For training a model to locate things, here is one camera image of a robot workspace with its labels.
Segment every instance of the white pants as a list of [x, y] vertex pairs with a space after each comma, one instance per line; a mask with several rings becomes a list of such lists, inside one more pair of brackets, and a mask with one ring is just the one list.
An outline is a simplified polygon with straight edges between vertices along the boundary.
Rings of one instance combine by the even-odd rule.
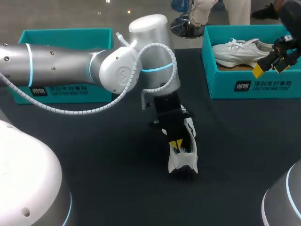
[[231, 25], [250, 25], [251, 0], [223, 0]]
[[[195, 0], [197, 8], [190, 14], [191, 22], [195, 26], [208, 23], [210, 9], [217, 0]], [[231, 25], [250, 25], [251, 0], [223, 0], [229, 13]]]

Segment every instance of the shoe sole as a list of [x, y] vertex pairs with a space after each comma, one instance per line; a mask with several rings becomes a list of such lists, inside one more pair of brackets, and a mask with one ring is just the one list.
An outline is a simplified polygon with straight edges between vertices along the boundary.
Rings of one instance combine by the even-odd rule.
[[234, 68], [236, 66], [240, 66], [240, 65], [248, 65], [248, 66], [251, 66], [252, 68], [255, 68], [256, 67], [256, 62], [245, 62], [245, 63], [238, 63], [238, 62], [226, 62], [226, 61], [222, 61], [222, 60], [218, 60], [218, 59], [215, 59], [215, 61], [223, 66], [223, 67], [226, 67], [226, 68]]

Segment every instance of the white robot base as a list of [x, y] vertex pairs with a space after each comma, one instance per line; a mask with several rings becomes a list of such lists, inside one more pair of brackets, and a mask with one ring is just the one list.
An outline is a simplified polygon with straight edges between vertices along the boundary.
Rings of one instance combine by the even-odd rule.
[[0, 225], [73, 226], [73, 206], [52, 150], [0, 121]]

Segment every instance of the shoelace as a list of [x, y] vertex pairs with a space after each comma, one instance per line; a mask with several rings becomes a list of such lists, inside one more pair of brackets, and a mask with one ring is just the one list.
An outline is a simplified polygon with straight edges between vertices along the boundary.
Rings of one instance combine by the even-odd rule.
[[232, 41], [229, 41], [225, 45], [229, 46], [229, 50], [232, 50], [232, 49], [235, 49], [235, 48], [238, 49], [240, 47], [245, 48], [244, 45], [251, 44], [251, 43], [253, 43], [257, 40], [259, 40], [259, 39], [252, 39], [252, 40], [249, 40], [249, 41], [232, 39]]
[[232, 39], [232, 41], [229, 41], [225, 45], [229, 46], [229, 50], [234, 49], [234, 48], [238, 49], [239, 47], [245, 48], [243, 45], [243, 43], [245, 43], [245, 42], [246, 41], [244, 41], [244, 40]]

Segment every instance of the teal shoe box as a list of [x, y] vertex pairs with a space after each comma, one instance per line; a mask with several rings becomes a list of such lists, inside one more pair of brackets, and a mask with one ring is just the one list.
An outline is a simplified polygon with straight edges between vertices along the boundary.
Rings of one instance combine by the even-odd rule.
[[202, 48], [209, 94], [212, 99], [232, 98], [300, 98], [301, 58], [298, 64], [278, 74], [268, 71], [259, 79], [252, 71], [220, 71], [216, 65], [212, 46], [236, 40], [258, 38], [274, 43], [289, 35], [282, 25], [206, 26]]
[[[95, 48], [111, 49], [114, 47], [112, 30], [109, 28], [27, 30], [23, 31], [19, 40], [19, 44], [23, 43], [80, 50]], [[112, 101], [112, 93], [89, 84], [43, 87], [42, 89], [31, 89], [30, 87], [19, 88], [44, 104], [101, 103]], [[12, 93], [17, 104], [30, 104], [30, 102], [20, 97], [16, 92], [12, 91]]]

